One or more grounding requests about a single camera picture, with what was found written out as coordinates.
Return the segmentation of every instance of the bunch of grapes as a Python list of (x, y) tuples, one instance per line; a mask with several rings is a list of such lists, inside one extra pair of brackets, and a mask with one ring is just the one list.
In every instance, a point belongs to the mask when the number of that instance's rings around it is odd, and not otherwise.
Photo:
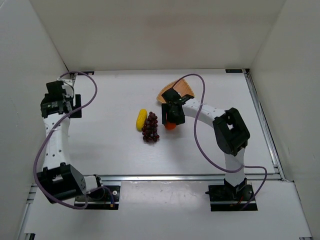
[(149, 112), (149, 116), (144, 122), (142, 128), (143, 140), (145, 142), (156, 142), (160, 136), (157, 133), (158, 121), (157, 116), (152, 111)]

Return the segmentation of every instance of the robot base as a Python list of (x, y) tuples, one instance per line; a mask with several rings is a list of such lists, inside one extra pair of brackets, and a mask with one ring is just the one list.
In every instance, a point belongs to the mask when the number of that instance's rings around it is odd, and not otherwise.
[[(211, 212), (239, 211), (254, 194), (252, 185), (247, 184), (236, 196), (233, 196), (225, 185), (210, 185), (206, 194), (210, 197)], [(242, 211), (257, 211), (256, 200), (253, 199)]]
[[(91, 193), (91, 195), (88, 196), (88, 206), (86, 207), (86, 210), (118, 210), (119, 209), (119, 199), (120, 199), (120, 190), (121, 186), (118, 185), (106, 185), (107, 188), (110, 189), (110, 191), (113, 194), (114, 199), (114, 206), (111, 206), (110, 201), (110, 195), (107, 193), (104, 193), (103, 189), (97, 190), (94, 192), (95, 194)], [(74, 199), (74, 205), (76, 207), (82, 207), (85, 205), (85, 198), (83, 195), (77, 196)]]

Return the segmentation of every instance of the orange ball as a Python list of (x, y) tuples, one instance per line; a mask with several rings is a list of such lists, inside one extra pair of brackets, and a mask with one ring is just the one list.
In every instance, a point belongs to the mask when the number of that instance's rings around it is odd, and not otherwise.
[(175, 123), (171, 123), (171, 122), (166, 122), (166, 124), (164, 125), (165, 129), (167, 130), (173, 130), (176, 128), (176, 124)]

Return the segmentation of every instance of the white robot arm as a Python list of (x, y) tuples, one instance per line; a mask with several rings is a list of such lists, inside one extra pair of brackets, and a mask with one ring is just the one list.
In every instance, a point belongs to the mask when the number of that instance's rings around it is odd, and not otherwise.
[[(200, 101), (195, 98), (189, 99), (182, 105), (182, 109), (185, 116), (195, 118), (200, 107)], [(213, 122), (216, 118), (222, 116), (226, 112), (222, 109), (217, 109), (207, 104), (203, 104), (201, 112), (199, 114), (198, 120), (203, 122), (210, 127), (214, 128)], [(224, 152), (225, 168), (227, 170), (236, 170), (244, 165), (244, 155), (246, 148), (242, 148), (236, 156), (232, 154), (227, 154)], [(244, 168), (238, 172), (226, 172), (225, 181), (228, 182), (231, 186), (237, 188), (241, 186), (242, 182), (246, 179)]]
[[(193, 96), (180, 96), (173, 88), (164, 92), (162, 97), (166, 102), (161, 105), (162, 124), (164, 125), (167, 122), (176, 125), (183, 124), (185, 116), (196, 118), (201, 106), (201, 103)], [(207, 160), (226, 172), (224, 185), (233, 196), (236, 196), (247, 185), (243, 166), (245, 149), (250, 138), (250, 133), (239, 111), (235, 108), (221, 110), (202, 104), (197, 119), (214, 129), (217, 144), (224, 152), (226, 169), (217, 166), (208, 158)]]
[[(73, 87), (63, 81), (46, 84), (48, 93), (41, 102), (41, 113), (46, 136), (52, 127), (64, 115), (81, 106), (81, 96), (74, 95)], [(78, 111), (70, 118), (81, 118)], [(37, 177), (43, 188), (58, 200), (66, 200), (85, 195), (89, 191), (101, 187), (102, 181), (97, 175), (83, 176), (72, 166), (69, 155), (68, 131), (70, 118), (65, 118), (55, 129), (46, 144), (45, 158), (42, 171)], [(104, 194), (104, 190), (97, 190), (92, 195)]]

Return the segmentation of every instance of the black bracket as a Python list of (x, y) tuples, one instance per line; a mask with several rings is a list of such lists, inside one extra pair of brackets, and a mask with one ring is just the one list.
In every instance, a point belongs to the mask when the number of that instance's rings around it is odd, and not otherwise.
[(242, 148), (248, 145), (250, 133), (237, 109), (232, 107), (226, 110), (212, 123), (216, 142), (224, 153), (236, 156)]
[[(83, 191), (86, 190), (84, 176), (72, 165), (66, 165), (64, 162), (56, 168), (48, 169), (44, 167), (36, 175), (43, 188), (61, 201), (82, 195)], [(52, 204), (55, 203), (49, 198), (48, 200)]]
[[(41, 101), (41, 115), (43, 118), (47, 118), (51, 114), (63, 114), (69, 113), (72, 110), (81, 107), (81, 95), (76, 94), (75, 105), (73, 97), (66, 96), (66, 90), (62, 88), (62, 81), (53, 81), (46, 84), (48, 93), (44, 95)], [(81, 118), (82, 110), (79, 110), (72, 114), (70, 118)]]
[(254, 195), (252, 185), (247, 184), (236, 195), (230, 192), (230, 188), (225, 185), (210, 185), (209, 191), (205, 194), (210, 198), (211, 212), (230, 212), (230, 211), (257, 211), (258, 207), (253, 199), (244, 209), (243, 206)]
[(173, 88), (169, 88), (161, 96), (166, 102), (161, 104), (162, 124), (165, 125), (167, 122), (176, 125), (184, 124), (186, 118), (182, 105), (194, 97), (189, 94), (181, 97)]
[[(88, 195), (87, 197), (88, 206), (86, 207), (86, 210), (118, 210), (119, 209), (121, 186), (106, 185), (106, 187), (110, 189), (113, 195), (113, 199), (115, 202), (114, 206), (111, 206), (111, 197), (109, 192), (103, 189), (99, 189)], [(83, 195), (77, 196), (74, 199), (74, 206), (82, 207), (84, 205), (85, 205), (85, 198)]]

